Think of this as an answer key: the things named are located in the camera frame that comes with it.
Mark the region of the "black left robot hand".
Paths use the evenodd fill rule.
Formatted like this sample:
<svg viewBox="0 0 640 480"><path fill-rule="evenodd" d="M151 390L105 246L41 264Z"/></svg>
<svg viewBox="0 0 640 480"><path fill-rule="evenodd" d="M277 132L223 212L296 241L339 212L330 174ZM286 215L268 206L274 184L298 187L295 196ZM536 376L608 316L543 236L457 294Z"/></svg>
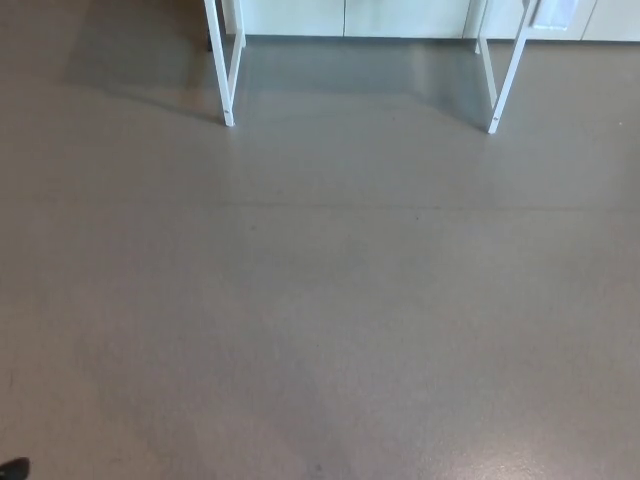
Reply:
<svg viewBox="0 0 640 480"><path fill-rule="evenodd" d="M27 457L17 457L0 465L0 480L27 480L31 463Z"/></svg>

